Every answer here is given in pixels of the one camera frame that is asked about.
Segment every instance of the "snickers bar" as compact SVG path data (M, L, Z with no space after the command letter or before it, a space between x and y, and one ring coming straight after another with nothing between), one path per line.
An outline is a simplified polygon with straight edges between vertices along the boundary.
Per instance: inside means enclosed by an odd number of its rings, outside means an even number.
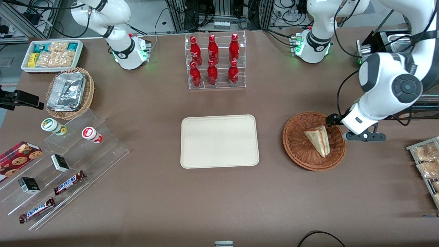
M30 218L34 217L37 214L40 214L44 210L55 207L55 201L53 198L50 198L47 202L39 205L38 207L34 208L32 211L29 211L27 214L20 215L20 224L23 224L24 222L28 221Z
M65 181L64 183L62 183L60 186L54 188L55 191L55 195L59 195L61 192L67 190L68 188L70 188L72 185L74 185L77 181L81 180L85 178L85 174L84 172L81 170L80 172L76 173L75 176L69 178L69 180Z

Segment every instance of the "brown table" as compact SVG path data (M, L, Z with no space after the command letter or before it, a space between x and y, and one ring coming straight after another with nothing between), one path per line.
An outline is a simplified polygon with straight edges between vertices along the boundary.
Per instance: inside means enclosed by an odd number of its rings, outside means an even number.
M339 36L353 51L370 30L343 28ZM348 142L334 169L304 170L284 151L284 124L302 111L334 113L337 88L356 59L334 45L321 63L307 64L263 32L247 32L247 41L245 90L193 92L183 35L160 36L151 62L133 71L114 62L103 39L83 40L82 67L96 84L92 109L132 151L38 231L0 205L0 246L296 246L311 230L331 232L347 246L437 246L439 219L421 218L437 210L405 147L437 136L439 122L382 121L387 141ZM23 73L18 89L45 98L52 78ZM342 90L342 109L361 95L354 77ZM259 164L183 169L181 121L234 114L255 116ZM27 107L9 112L0 151L43 141L46 117ZM337 244L314 235L303 246L317 243Z

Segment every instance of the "red cookie box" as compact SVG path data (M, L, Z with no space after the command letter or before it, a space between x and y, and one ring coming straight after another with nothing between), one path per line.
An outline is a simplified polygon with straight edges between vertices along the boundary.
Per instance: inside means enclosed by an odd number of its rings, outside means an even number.
M20 142L0 155L0 182L10 177L41 154L43 152L40 147L27 142Z

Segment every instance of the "brown wicker basket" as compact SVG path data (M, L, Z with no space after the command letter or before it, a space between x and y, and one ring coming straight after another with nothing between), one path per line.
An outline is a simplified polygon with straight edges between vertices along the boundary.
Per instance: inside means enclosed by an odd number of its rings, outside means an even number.
M325 125L326 116L316 112L302 112L290 118L282 134L285 150L299 166L311 171L325 171L334 168L345 156L346 142L339 126L327 127L330 146L329 154L323 158L303 133Z
M93 82L93 78L91 78L90 74L85 69L74 68L74 69L69 69L69 70L63 71L60 74L73 73L73 72L81 72L81 73L84 73L87 76L87 81L86 81L86 87L84 89L84 96L83 96L82 106L76 112L56 112L56 111L49 110L46 107L47 112L52 117L61 118L61 119L64 119L64 120L71 120L74 117L78 116L79 114L84 113L90 107L91 102L93 101L94 82ZM52 83L49 86L49 90L47 90L47 93L46 93L46 103L47 103L47 100L49 100L50 92L52 91L52 87L54 85L55 79L56 79L56 76L52 80Z

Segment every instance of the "red bottle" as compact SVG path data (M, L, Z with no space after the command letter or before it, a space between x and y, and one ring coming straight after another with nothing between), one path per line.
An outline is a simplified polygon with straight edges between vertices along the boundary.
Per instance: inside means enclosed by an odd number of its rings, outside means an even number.
M229 86L234 87L238 84L238 67L236 67L236 60L230 63L229 68Z
M216 69L215 62L212 59L209 60L207 74L209 75L209 83L215 86L218 81L218 70Z
M209 47L207 47L209 51L209 59L212 59L215 64L220 62L220 55L218 52L218 44L215 41L215 35L209 35Z
M200 87L201 86L201 74L200 70L198 70L197 65L194 61L191 61L190 63L191 69L189 70L189 73L191 74L191 80L194 84L194 87Z
M237 34L232 34L232 42L230 43L229 46L229 60L230 62L233 61L233 59L238 60L239 58L239 43L238 43L238 35Z
M195 36L192 36L189 40L191 41L192 61L196 62L198 66L201 66L203 64L203 59L201 58L201 49L200 46L197 44L197 39L195 38Z

